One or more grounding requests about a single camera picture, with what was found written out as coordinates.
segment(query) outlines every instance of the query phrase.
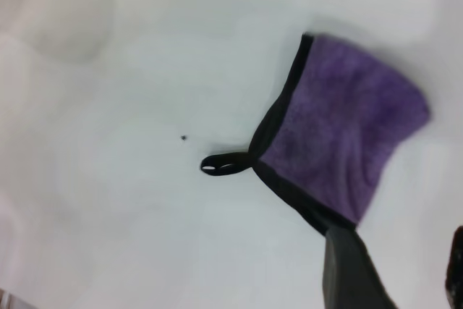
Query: white surface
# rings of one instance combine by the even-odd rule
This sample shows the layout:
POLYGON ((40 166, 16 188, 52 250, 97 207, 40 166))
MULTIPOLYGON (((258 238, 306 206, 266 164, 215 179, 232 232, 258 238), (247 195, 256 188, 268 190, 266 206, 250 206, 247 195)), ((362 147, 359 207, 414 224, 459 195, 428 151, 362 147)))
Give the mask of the white surface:
POLYGON ((22 0, 7 15, 0 287, 41 309, 323 308, 323 238, 252 171, 198 169, 248 144, 312 30, 429 98, 432 123, 394 154, 359 231, 400 308, 447 308, 461 0, 22 0))

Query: black hanging loop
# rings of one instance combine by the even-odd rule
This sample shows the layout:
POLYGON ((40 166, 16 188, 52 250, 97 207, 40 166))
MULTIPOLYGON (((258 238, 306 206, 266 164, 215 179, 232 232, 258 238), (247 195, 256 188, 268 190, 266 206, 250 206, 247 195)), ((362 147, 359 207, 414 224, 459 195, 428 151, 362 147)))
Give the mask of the black hanging loop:
POLYGON ((201 170, 213 177, 242 172, 252 166, 252 158, 247 152, 232 152, 206 157, 201 162, 201 170))

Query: microfiber cloth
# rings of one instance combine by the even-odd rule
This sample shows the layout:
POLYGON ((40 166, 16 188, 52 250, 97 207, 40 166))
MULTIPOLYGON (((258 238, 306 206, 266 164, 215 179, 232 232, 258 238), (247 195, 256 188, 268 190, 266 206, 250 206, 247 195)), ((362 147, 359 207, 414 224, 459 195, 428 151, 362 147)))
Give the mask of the microfiber cloth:
POLYGON ((304 34, 248 152, 209 156, 213 176, 252 167, 321 234, 355 229, 397 145, 430 118, 422 93, 362 49, 304 34))

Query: purple fabric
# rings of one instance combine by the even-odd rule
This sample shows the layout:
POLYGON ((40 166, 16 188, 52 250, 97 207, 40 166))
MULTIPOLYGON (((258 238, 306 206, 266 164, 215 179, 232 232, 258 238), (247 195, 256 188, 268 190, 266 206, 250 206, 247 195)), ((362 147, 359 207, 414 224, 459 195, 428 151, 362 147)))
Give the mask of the purple fabric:
POLYGON ((421 92, 398 72, 321 35, 260 160, 357 224, 395 147, 428 120, 421 92))

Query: black fabric trim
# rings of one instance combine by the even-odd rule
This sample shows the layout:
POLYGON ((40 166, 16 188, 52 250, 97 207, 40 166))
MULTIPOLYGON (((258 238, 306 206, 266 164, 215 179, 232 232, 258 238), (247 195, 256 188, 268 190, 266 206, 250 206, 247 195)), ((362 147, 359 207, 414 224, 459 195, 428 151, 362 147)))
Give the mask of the black fabric trim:
POLYGON ((292 94, 299 83, 302 72, 304 71, 305 63, 309 57, 312 44, 313 36, 305 33, 302 36, 301 44, 299 45, 291 70, 289 70, 288 79, 284 84, 280 96, 267 111, 267 114, 264 116, 252 137, 251 144, 249 145, 249 153, 256 159, 261 157, 267 151, 283 123, 292 94))
POLYGON ((252 168, 272 191, 322 235, 333 226, 355 230, 356 224, 311 198, 304 190, 280 177, 264 162, 257 161, 252 168))
POLYGON ((297 87, 304 71, 305 62, 309 56, 312 43, 313 37, 305 33, 302 36, 299 49, 297 50, 283 90, 255 131, 248 152, 225 153, 223 155, 204 158, 200 166, 203 172, 216 177, 236 174, 250 168, 265 153, 283 123, 292 93, 297 87))
POLYGON ((325 259, 323 292, 325 292, 327 261, 334 264, 333 297, 325 296, 330 308, 397 309, 389 297, 362 238, 356 231, 333 228, 326 235, 326 248, 334 252, 333 260, 325 259))
POLYGON ((201 162, 201 170, 213 177, 230 175, 250 168, 255 161, 247 152, 232 152, 206 157, 201 162))

